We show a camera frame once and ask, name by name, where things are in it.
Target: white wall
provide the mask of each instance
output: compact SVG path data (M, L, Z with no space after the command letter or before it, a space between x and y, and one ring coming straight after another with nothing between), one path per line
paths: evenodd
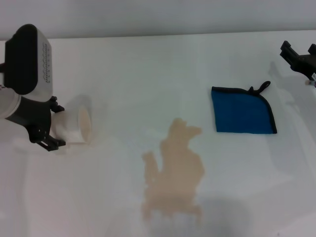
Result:
M32 23L49 38L316 28L314 0L1 0L0 39Z

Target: white table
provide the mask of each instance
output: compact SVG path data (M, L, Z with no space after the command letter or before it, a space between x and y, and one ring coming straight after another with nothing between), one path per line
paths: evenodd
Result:
M279 54L284 40L306 54L315 39L316 31L52 39L54 95L66 109L89 107L93 141L46 153L0 121L0 236L314 237L315 89ZM210 88L266 80L278 134L216 133ZM142 219L142 154L154 151L161 168L159 143L175 118L202 128L190 141L205 169L200 226L182 213Z

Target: brown liquid stain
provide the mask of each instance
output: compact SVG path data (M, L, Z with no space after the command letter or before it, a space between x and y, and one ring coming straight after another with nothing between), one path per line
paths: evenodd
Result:
M189 149L189 141L201 132L201 128L187 126L187 122L176 118L168 137L160 143L161 171L153 152L143 154L147 185L142 204L145 220L150 219L151 211L159 210L168 217L176 212L194 214L197 224L200 223L202 211L194 205L194 197L204 168L199 155Z

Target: white cup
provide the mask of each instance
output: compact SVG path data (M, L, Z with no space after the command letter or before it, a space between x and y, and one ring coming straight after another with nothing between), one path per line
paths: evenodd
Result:
M91 119L84 106L52 114L50 134L56 139L62 139L68 144L89 143L91 133Z

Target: blue towel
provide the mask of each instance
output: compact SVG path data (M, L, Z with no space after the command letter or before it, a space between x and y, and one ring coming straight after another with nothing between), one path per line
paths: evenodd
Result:
M212 87L217 132L277 133L271 107L260 95L269 85L266 81L259 90Z

